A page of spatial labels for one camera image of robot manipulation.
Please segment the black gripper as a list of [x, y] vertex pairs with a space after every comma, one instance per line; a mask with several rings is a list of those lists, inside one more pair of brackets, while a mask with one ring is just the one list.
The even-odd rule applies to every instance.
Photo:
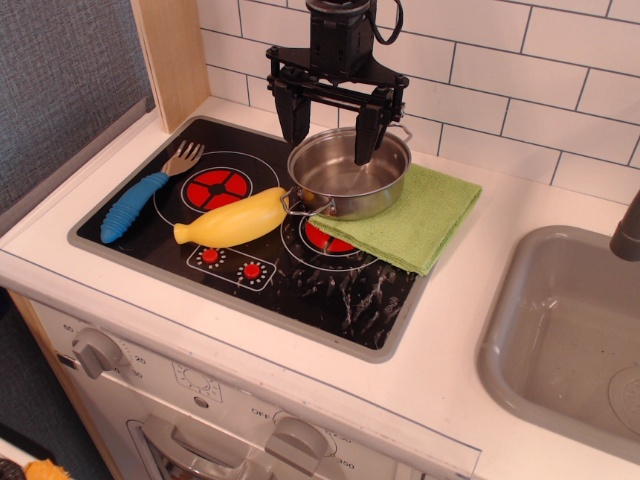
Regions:
[[365, 165], [379, 148], [386, 128], [404, 109], [408, 78], [381, 65], [376, 44], [393, 44], [404, 23], [397, 1], [395, 25], [384, 37], [376, 24], [375, 1], [308, 1], [309, 44], [305, 48], [273, 45], [268, 89], [274, 96], [284, 139], [299, 145], [308, 135], [313, 102], [359, 111], [355, 164]]

